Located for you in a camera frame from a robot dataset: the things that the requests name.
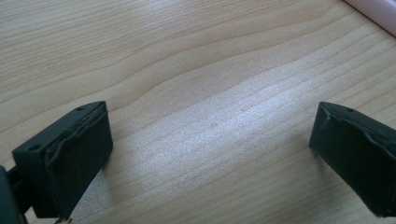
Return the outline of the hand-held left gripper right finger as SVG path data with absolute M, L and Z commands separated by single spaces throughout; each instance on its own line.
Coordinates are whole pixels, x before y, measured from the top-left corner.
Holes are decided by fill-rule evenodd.
M 309 147 L 378 217 L 396 217 L 396 130 L 361 112 L 321 102 Z

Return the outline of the pale pink toothbrush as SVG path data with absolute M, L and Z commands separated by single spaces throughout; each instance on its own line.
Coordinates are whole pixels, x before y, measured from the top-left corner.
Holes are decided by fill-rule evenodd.
M 396 37 L 396 0 L 344 0 L 362 15 Z

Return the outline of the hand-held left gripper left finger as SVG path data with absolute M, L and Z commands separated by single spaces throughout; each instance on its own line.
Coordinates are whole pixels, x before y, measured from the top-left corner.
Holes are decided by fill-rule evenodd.
M 113 148 L 106 102 L 82 105 L 12 151 L 22 211 L 67 219 Z

